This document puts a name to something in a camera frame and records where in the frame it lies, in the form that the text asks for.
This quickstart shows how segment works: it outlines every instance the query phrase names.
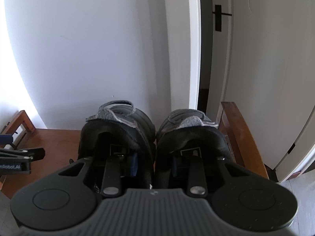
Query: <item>shoe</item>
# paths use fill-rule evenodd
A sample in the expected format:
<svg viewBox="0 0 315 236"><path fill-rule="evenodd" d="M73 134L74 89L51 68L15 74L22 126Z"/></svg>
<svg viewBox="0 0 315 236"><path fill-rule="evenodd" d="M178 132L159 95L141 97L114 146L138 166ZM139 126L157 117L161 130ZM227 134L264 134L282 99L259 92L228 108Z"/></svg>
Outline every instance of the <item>shoe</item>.
<svg viewBox="0 0 315 236"><path fill-rule="evenodd" d="M133 179L125 180L126 187L149 188L156 149L155 127L149 117L130 101L117 100L100 106L97 114L86 122L81 131L78 159L91 156L95 162L104 164L109 156L127 157L131 164L126 174Z"/></svg>
<svg viewBox="0 0 315 236"><path fill-rule="evenodd" d="M231 159L224 135L203 112L179 109L171 112L157 133L154 188L177 188L187 179L176 179L177 157L191 155L211 165L217 157Z"/></svg>

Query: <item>ribbed gray panel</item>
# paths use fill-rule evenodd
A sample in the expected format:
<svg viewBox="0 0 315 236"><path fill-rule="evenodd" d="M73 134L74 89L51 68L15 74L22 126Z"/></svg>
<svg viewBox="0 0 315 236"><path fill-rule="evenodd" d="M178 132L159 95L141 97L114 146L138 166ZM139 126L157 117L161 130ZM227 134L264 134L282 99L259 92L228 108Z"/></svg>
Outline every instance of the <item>ribbed gray panel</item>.
<svg viewBox="0 0 315 236"><path fill-rule="evenodd" d="M37 232L21 228L16 236L241 236L293 235L288 229L247 232L222 221L204 199L181 189L128 189L120 198L104 200L83 223L62 231Z"/></svg>

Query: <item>silver screw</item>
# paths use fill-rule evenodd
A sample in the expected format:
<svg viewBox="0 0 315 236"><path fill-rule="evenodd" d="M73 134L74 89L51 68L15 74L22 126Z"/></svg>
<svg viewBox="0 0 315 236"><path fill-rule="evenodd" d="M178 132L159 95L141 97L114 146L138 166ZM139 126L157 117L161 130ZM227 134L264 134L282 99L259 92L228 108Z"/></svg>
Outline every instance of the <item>silver screw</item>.
<svg viewBox="0 0 315 236"><path fill-rule="evenodd" d="M116 195L118 192L119 192L119 189L117 187L113 187L113 186L106 187L103 190L103 193L105 193L107 195Z"/></svg>
<svg viewBox="0 0 315 236"><path fill-rule="evenodd" d="M206 189L202 186L193 186L192 188L190 188L190 192L196 195L203 195L206 193Z"/></svg>

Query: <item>metal bolt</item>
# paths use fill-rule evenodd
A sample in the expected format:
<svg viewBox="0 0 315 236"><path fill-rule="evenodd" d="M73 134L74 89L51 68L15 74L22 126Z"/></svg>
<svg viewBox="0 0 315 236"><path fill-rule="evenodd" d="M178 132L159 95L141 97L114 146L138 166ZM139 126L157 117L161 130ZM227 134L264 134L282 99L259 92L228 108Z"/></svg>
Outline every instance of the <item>metal bolt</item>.
<svg viewBox="0 0 315 236"><path fill-rule="evenodd" d="M119 193L119 189L117 187L110 186L106 187L103 190L103 193L105 193L106 195L116 195L117 193Z"/></svg>
<svg viewBox="0 0 315 236"><path fill-rule="evenodd" d="M203 195L206 193L206 189L202 186L193 186L190 188L190 192L196 195Z"/></svg>

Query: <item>gray wood floor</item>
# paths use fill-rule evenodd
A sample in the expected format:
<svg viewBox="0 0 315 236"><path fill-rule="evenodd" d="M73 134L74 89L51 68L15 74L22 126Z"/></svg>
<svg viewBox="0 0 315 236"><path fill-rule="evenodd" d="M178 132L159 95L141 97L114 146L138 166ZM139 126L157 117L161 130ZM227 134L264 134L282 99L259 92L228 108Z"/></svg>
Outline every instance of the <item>gray wood floor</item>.
<svg viewBox="0 0 315 236"><path fill-rule="evenodd" d="M315 235L315 170L281 183L294 193L299 209L290 229L299 236ZM18 228L9 206L10 200L0 191L0 236L11 236Z"/></svg>
<svg viewBox="0 0 315 236"><path fill-rule="evenodd" d="M299 209L290 229L299 236L315 235L315 170L281 183L297 198Z"/></svg>

